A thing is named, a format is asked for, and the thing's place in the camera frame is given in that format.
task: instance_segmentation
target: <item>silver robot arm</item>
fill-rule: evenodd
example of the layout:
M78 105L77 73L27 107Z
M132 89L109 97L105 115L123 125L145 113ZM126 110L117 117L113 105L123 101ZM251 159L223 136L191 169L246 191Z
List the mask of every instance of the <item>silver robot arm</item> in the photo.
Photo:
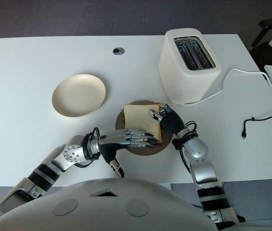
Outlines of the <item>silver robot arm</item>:
M124 172L116 160L122 148L152 147L153 135L140 129L121 129L99 135L99 129L86 136L74 136L67 144L55 148L42 163L23 178L1 201L0 216L10 210L41 197L72 165L87 167L102 155L107 164L121 178Z
M160 124L172 131L177 139L173 140L176 150L192 176L203 207L203 213L211 218L218 227L239 223L234 209L229 205L223 185L215 174L209 160L209 150L204 141L198 138L197 125L194 121L186 125L180 116L167 104L161 105L160 114L150 110L150 115Z

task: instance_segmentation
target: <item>cable connector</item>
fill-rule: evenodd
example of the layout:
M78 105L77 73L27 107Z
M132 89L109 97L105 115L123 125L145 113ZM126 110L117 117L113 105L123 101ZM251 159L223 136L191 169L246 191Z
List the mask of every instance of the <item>cable connector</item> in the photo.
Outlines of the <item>cable connector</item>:
M243 131L242 131L242 138L243 138L243 139L246 138L246 129L243 129Z

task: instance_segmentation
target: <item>metal finger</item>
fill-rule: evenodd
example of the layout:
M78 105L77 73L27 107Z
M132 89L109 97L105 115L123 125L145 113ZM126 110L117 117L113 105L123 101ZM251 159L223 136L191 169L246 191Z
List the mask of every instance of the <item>metal finger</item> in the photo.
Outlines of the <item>metal finger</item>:
M124 178L124 172L116 158L110 161L109 165L112 168L112 170L117 174L118 177Z
M118 132L118 133L108 133L106 134L107 136L107 139L106 140L109 140L111 139L112 141L118 141L118 140L128 140L132 137L132 135L126 135L125 133L121 133L121 132Z
M161 106L161 108L167 108L168 104L166 104L166 103L160 103L160 106Z
M149 110L149 114L153 119L155 119L159 122L161 122L161 120L163 119L163 117L160 114L154 112L153 110Z
M168 104L164 104L163 110L165 111L165 113L170 113L171 111L173 111L173 109Z
M166 111L165 111L164 108L162 108L162 109L160 110L160 115L161 115L162 117L167 116Z
M130 129L127 135L141 135L141 136L154 136L151 133L142 129Z
M130 145L127 146L128 148L154 148L154 146L145 141L131 141Z
M132 141L151 141L151 142L156 142L157 139L152 137L152 136L135 136L133 135L130 140Z
M149 134L146 131L141 130L141 129L132 129L132 130L130 130L128 128L114 130L114 131L106 133L105 135L111 136L111 137L125 137L125 136L131 136L131 134L149 135L149 136L151 135L151 134Z

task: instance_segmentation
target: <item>white power cord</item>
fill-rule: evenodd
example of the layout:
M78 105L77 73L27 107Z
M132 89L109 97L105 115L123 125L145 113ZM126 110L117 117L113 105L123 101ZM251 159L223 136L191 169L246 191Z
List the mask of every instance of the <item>white power cord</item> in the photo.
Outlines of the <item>white power cord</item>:
M201 103L201 102L203 102L203 101L206 101L206 100L208 100L208 99L214 97L215 95L218 95L219 93L221 93L222 90L223 90L224 83L225 83L225 81L227 80L227 78L229 77L229 75L230 75L230 73L231 73L232 71L237 71L237 72L241 72L241 73L245 73L245 74L262 74L262 75L264 75L264 76L266 77L266 80L267 80L267 82L268 82L270 88L272 89L272 83L271 83L271 81L270 81L270 79L269 79L269 77L267 76L266 73L261 72L261 71L244 71L244 70L240 70L240 69L237 69L237 68L233 68L233 69L231 69L231 70L228 72L228 74L226 75L226 77L223 79L222 87L221 87L221 89L220 89L218 92L216 92L216 93L214 93L214 94L212 94L212 95L210 95L210 96L208 96L208 97L206 97L206 98L204 98L204 99L202 99L202 100L200 100L200 101L197 101L197 102L194 102L194 103L186 103L186 104L184 104L184 105L195 105L195 104L197 104L197 103Z

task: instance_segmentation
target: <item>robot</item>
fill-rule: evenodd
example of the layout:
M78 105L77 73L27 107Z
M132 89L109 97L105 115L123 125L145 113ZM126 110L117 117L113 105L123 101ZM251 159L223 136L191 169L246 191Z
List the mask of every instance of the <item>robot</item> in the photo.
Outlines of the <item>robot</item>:
M124 179L117 150L154 147L152 134L127 128L100 136L94 128L54 149L0 201L0 231L272 230L251 226L236 215L194 121L184 124L167 104L161 104L159 113L148 113L176 135L172 143L196 185L202 211L156 183ZM87 167L100 156L119 178L84 181L46 195L69 167Z

